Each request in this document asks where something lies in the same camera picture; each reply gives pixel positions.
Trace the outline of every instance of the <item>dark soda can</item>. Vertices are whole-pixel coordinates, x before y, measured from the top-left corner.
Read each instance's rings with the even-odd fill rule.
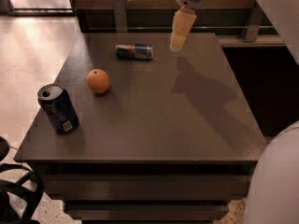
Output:
[[[121,60],[152,60],[153,46],[146,44],[117,44],[117,57]]]
[[[38,91],[37,96],[38,103],[57,133],[69,133],[78,126],[78,116],[66,89],[61,85],[46,85]]]

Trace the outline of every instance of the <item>floor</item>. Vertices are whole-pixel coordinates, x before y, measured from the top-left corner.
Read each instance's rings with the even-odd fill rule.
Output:
[[[55,80],[80,35],[74,17],[0,16],[0,135],[15,148],[5,162],[13,162],[39,109],[37,91]],[[230,213],[215,224],[243,222],[245,200],[232,201],[229,208]],[[47,194],[35,217],[40,223],[81,223],[64,213],[63,202]]]

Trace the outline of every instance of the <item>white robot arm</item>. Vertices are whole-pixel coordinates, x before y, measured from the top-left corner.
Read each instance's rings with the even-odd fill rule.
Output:
[[[170,49],[180,51],[196,20],[195,9],[202,7],[207,0],[177,0],[181,9],[175,13],[170,37]]]

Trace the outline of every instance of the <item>can lid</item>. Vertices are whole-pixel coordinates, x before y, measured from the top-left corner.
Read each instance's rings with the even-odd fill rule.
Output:
[[[48,101],[57,98],[63,90],[63,87],[59,84],[49,84],[42,87],[38,91],[37,96],[41,100]]]

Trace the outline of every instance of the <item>can lying on its side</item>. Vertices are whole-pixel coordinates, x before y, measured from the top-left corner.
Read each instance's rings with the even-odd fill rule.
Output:
[[[117,57],[122,60],[152,60],[153,46],[146,44],[117,44]]]
[[[57,133],[69,133],[78,126],[78,116],[67,91],[61,85],[44,86],[38,91],[37,96],[38,103]]]

